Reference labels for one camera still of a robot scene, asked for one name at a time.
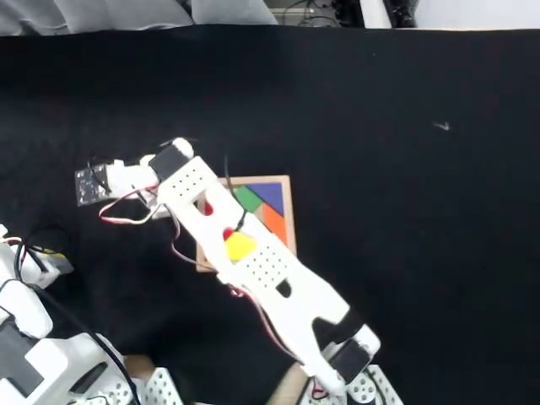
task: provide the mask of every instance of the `blue tangram piece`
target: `blue tangram piece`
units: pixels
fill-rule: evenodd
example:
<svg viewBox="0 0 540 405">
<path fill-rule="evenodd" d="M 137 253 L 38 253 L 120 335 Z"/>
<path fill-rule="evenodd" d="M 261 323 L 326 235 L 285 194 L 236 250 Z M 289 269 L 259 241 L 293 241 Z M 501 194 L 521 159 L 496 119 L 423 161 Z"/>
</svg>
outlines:
<svg viewBox="0 0 540 405">
<path fill-rule="evenodd" d="M 257 183 L 246 184 L 246 186 L 281 216 L 284 216 L 284 196 L 281 183 Z"/>
</svg>

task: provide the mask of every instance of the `green tangram piece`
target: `green tangram piece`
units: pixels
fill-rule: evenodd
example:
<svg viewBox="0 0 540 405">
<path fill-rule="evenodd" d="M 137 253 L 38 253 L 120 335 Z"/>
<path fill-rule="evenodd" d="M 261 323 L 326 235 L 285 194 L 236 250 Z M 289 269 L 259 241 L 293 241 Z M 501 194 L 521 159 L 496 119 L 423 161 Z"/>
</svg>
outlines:
<svg viewBox="0 0 540 405">
<path fill-rule="evenodd" d="M 262 199 L 246 186 L 240 186 L 235 190 L 236 198 L 240 205 L 250 213 L 255 213 L 262 204 Z"/>
</svg>

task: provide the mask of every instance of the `table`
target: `table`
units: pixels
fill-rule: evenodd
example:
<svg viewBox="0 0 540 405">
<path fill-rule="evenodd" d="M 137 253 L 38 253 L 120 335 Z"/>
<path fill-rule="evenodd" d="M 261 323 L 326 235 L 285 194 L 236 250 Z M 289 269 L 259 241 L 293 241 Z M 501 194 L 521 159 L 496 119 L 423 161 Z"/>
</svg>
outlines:
<svg viewBox="0 0 540 405">
<path fill-rule="evenodd" d="M 220 175 L 226 153 L 232 176 L 291 176 L 299 258 L 379 334 L 405 403 L 531 403 L 539 40 L 234 26 L 1 39 L 0 219 L 72 233 L 77 272 L 51 292 L 123 353 L 150 354 L 197 400 L 264 403 L 290 361 L 249 304 L 169 253 L 167 221 L 113 227 L 76 207 L 88 157 L 192 138 Z"/>
</svg>

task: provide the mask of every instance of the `yellow block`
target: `yellow block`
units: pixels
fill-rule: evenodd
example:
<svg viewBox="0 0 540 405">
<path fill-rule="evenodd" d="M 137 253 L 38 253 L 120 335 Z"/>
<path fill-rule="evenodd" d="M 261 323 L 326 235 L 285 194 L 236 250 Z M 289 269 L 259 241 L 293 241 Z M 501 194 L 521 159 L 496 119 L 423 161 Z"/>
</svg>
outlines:
<svg viewBox="0 0 540 405">
<path fill-rule="evenodd" d="M 227 247 L 227 252 L 229 253 L 229 259 L 232 262 L 238 262 L 249 255 L 251 251 L 255 249 L 257 243 L 249 236 L 245 236 L 240 232 L 234 232 L 225 241 L 225 246 Z"/>
</svg>

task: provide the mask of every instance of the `wooden frame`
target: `wooden frame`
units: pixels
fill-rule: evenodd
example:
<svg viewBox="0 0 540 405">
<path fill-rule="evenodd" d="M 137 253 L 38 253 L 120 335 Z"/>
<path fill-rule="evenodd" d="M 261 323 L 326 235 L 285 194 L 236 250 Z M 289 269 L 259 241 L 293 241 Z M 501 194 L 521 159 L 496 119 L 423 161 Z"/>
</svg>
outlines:
<svg viewBox="0 0 540 405">
<path fill-rule="evenodd" d="M 224 186 L 227 186 L 226 179 L 219 179 Z M 233 186 L 244 186 L 249 184 L 265 184 L 279 183 L 281 184 L 281 192 L 283 196 L 283 218 L 285 219 L 285 227 L 287 229 L 287 247 L 296 256 L 296 234 L 294 232 L 294 213 L 293 213 L 293 198 L 290 190 L 290 178 L 287 175 L 260 175 L 249 177 L 231 177 L 230 181 Z M 200 196 L 198 206 L 203 210 L 204 196 Z M 197 262 L 210 266 L 204 257 L 203 249 L 197 244 Z M 205 273 L 208 270 L 204 267 L 197 266 L 197 271 Z"/>
</svg>

